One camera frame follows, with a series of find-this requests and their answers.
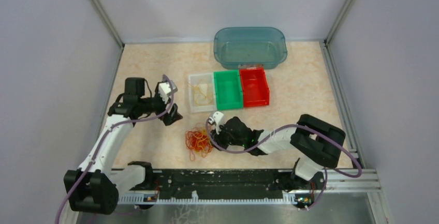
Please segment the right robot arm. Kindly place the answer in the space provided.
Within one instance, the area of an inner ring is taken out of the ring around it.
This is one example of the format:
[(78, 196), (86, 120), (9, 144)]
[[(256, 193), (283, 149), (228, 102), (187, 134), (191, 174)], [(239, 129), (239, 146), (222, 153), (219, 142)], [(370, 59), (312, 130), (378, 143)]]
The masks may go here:
[(209, 140), (213, 147), (231, 153), (239, 146), (243, 153), (263, 156), (293, 148), (301, 152), (283, 190), (305, 189), (323, 168), (338, 165), (346, 133), (342, 129), (309, 114), (302, 114), (296, 124), (273, 131), (250, 129), (238, 117), (225, 120), (222, 112), (214, 112), (205, 125), (212, 127)]

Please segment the red plastic bin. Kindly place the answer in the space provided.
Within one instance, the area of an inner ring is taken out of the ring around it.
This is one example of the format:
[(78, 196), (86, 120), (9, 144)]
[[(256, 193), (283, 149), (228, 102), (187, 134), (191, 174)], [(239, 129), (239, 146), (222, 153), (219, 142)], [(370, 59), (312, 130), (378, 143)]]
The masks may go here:
[(239, 70), (245, 108), (263, 107), (270, 104), (270, 89), (263, 68)]

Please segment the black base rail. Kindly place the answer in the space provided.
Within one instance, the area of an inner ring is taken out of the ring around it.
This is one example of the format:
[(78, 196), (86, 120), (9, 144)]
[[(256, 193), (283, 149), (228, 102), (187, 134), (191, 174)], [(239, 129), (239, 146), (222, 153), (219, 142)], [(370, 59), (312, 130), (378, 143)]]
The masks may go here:
[(73, 209), (111, 213), (117, 205), (291, 204), (306, 208), (329, 193), (379, 192), (377, 173), (365, 169), (318, 172), (310, 182), (292, 177), (291, 169), (113, 169), (88, 173), (69, 198)]

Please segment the blue transparent plastic tub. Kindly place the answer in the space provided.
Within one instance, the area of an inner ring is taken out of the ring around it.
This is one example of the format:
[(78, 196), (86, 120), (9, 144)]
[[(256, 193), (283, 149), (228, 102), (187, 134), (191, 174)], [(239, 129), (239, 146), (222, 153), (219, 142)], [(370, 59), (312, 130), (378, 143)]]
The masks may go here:
[(227, 27), (214, 36), (213, 55), (225, 69), (274, 69), (288, 56), (284, 34), (274, 27)]

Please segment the white plastic bin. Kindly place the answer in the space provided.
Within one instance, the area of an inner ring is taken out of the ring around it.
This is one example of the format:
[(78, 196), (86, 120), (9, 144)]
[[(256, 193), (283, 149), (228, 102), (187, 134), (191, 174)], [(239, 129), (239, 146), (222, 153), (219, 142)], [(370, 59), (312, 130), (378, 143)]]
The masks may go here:
[(191, 113), (213, 112), (217, 110), (212, 72), (190, 74), (188, 76), (188, 98)]

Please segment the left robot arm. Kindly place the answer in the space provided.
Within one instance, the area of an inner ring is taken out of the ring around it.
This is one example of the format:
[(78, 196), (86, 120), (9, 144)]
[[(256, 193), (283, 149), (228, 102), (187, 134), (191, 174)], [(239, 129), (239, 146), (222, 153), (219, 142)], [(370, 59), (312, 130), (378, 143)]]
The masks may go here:
[(169, 126), (183, 118), (174, 102), (177, 91), (167, 76), (163, 76), (154, 91), (144, 78), (125, 80), (124, 92), (110, 106), (92, 150), (76, 170), (68, 170), (64, 175), (64, 203), (72, 211), (109, 215), (121, 195), (138, 186), (143, 190), (154, 186), (155, 175), (149, 162), (130, 162), (117, 175), (111, 175), (112, 166), (137, 123), (160, 120)]

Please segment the green plastic bin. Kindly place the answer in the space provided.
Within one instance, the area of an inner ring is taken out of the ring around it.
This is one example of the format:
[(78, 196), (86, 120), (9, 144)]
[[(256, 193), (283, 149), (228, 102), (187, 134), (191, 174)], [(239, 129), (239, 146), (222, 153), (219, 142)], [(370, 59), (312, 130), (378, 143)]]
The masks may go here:
[(217, 109), (242, 109), (243, 92), (239, 71), (216, 71), (213, 75)]

